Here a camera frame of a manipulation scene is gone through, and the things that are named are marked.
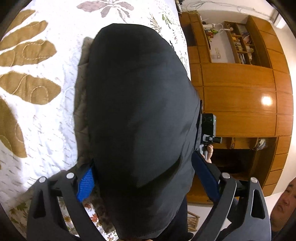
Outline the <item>person's right hand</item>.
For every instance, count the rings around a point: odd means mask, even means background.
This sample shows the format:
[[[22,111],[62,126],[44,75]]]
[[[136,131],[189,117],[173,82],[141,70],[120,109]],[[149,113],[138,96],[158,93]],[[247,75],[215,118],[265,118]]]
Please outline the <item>person's right hand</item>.
[[[206,145],[203,148],[202,156],[206,160],[207,163],[211,163],[211,157],[213,155],[213,145]]]

